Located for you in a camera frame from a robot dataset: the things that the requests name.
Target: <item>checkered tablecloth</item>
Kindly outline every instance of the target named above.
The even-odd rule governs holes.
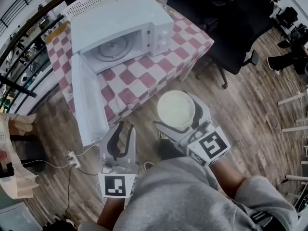
[[[109,124],[117,123],[174,78],[187,76],[214,41],[187,18],[173,10],[175,22],[169,51],[146,54],[98,74]],[[75,115],[71,72],[71,29],[65,23],[47,43],[48,55],[63,95]]]

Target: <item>metal railing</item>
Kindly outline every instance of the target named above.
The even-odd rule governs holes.
[[[26,7],[32,0],[16,0],[0,19],[0,36],[8,28],[13,19]]]
[[[22,38],[22,36],[35,24],[39,21],[40,18],[42,18],[44,15],[46,15],[51,9],[55,8],[57,5],[59,5],[64,0],[53,0],[50,3],[48,3],[46,6],[44,6],[41,10],[39,10],[31,19],[29,19],[26,24],[17,32],[17,34],[14,36],[14,38],[11,40],[9,46],[4,51],[2,56],[0,57],[0,65],[3,64],[8,54],[14,50],[15,46],[19,42],[19,40]],[[38,68],[36,68],[34,71],[31,71],[31,75],[22,83],[22,85],[18,85],[17,82],[20,81],[20,79],[23,76],[23,73],[27,71],[31,65],[35,62],[35,60],[40,57],[42,54],[47,54],[46,46],[43,46],[37,52],[32,56],[31,59],[28,59],[25,66],[22,68],[19,68],[19,72],[17,74],[17,77],[14,78],[14,80],[9,78],[9,75],[17,68],[18,63],[20,59],[23,57],[23,55],[30,49],[30,47],[35,44],[37,40],[40,39],[40,37],[45,34],[49,29],[53,28],[55,25],[59,23],[60,20],[63,19],[63,15],[58,16],[58,18],[52,22],[50,22],[41,32],[33,39],[31,40],[27,46],[22,50],[22,52],[19,53],[19,55],[14,59],[13,63],[10,65],[10,68],[7,70],[5,76],[0,75],[0,86],[3,84],[6,85],[6,91],[3,95],[3,98],[0,102],[0,109],[5,106],[6,100],[8,99],[8,96],[13,93],[13,99],[11,99],[10,104],[5,106],[6,112],[9,113],[10,109],[12,108],[13,104],[15,103],[16,99],[20,96],[20,93],[25,93],[25,97],[20,101],[18,106],[14,109],[14,113],[17,113],[18,110],[21,108],[23,103],[27,100],[29,96],[36,97],[36,93],[34,93],[34,90],[39,86],[39,84],[50,74],[52,73],[52,69],[47,71],[42,78],[39,79],[39,81],[34,84],[34,86],[29,87],[29,83],[33,81],[35,76],[42,70],[42,68],[46,65],[46,63],[49,62],[49,59],[47,59],[43,64],[41,64]]]

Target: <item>microwave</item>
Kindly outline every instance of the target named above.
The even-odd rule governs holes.
[[[71,21],[73,55],[95,73],[146,53],[169,49],[174,21],[156,0],[97,4]]]
[[[97,4],[71,21],[74,104],[84,146],[109,130],[97,74],[145,53],[166,52],[173,26],[155,0]]]

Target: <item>plug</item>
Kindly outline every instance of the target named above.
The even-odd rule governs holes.
[[[80,164],[75,152],[68,151],[67,153],[68,153],[68,156],[71,158],[68,163],[72,166],[75,166],[76,168],[81,167],[81,164]]]

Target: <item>black chair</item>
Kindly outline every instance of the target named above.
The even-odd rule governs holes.
[[[236,75],[249,63],[257,65],[258,53],[253,51],[251,58],[245,61],[246,54],[253,43],[273,27],[268,10],[260,5],[260,1],[233,0],[218,26],[208,32],[215,43],[207,54],[217,63],[224,89],[228,87],[228,82],[223,69]]]
[[[257,65],[258,53],[253,51],[250,59],[245,61],[247,52],[252,44],[265,32],[273,27],[269,17],[270,4],[266,0],[233,0],[226,2],[224,12],[216,18],[201,7],[199,0],[181,0],[183,4],[176,4],[173,0],[169,5],[183,14],[215,41],[207,55],[216,63],[223,77],[223,88],[228,87],[224,69],[238,74],[242,66],[249,63]]]
[[[279,24],[286,29],[290,29],[295,21],[298,21],[298,13],[292,7],[287,7],[282,14],[277,14]]]
[[[168,0],[170,7],[180,12],[195,25],[204,29],[204,20],[220,17],[225,11],[227,0]]]

